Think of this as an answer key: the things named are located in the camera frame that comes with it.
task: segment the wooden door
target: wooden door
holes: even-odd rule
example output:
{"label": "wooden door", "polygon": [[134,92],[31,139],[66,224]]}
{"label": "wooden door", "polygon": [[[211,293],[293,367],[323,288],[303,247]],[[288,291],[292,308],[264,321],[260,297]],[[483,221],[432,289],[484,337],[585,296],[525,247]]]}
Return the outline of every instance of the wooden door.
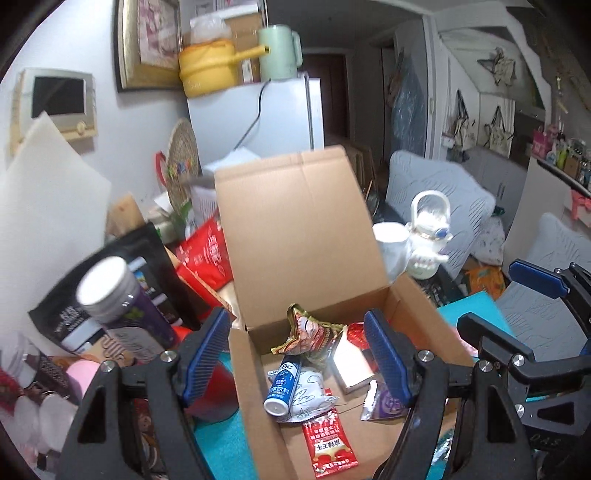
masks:
{"label": "wooden door", "polygon": [[310,78],[320,79],[324,135],[349,138],[349,102],[345,56],[305,54],[300,68]]}

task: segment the cardboard box flap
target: cardboard box flap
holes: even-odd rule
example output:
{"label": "cardboard box flap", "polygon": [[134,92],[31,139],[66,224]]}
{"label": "cardboard box flap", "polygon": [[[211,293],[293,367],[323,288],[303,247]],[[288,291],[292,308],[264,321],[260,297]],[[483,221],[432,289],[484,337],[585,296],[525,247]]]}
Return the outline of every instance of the cardboard box flap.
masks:
{"label": "cardboard box flap", "polygon": [[216,172],[217,201],[248,328],[388,284],[371,220],[342,147]]}

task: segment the purple wrapper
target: purple wrapper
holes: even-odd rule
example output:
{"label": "purple wrapper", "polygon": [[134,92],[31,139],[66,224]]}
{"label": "purple wrapper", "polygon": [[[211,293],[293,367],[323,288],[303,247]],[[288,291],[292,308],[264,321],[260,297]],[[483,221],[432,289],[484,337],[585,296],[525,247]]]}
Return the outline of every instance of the purple wrapper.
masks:
{"label": "purple wrapper", "polygon": [[384,420],[405,417],[408,409],[390,395],[383,380],[372,380],[363,402],[361,420]]}

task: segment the white refrigerator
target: white refrigerator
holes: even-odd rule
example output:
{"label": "white refrigerator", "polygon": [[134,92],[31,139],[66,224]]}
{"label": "white refrigerator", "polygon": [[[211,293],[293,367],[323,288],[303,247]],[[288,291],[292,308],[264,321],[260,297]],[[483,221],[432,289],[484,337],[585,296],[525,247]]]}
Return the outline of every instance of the white refrigerator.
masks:
{"label": "white refrigerator", "polygon": [[[234,150],[258,115],[263,86],[242,85],[188,100],[202,166]],[[261,117],[240,146],[262,158],[324,148],[320,80],[302,74],[270,82],[261,96]]]}

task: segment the framed picture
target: framed picture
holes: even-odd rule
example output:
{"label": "framed picture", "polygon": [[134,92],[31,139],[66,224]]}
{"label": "framed picture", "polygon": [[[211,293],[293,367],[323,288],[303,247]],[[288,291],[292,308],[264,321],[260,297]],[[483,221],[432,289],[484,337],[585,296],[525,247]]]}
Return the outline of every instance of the framed picture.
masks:
{"label": "framed picture", "polygon": [[178,0],[117,0],[115,15],[117,90],[181,88]]}

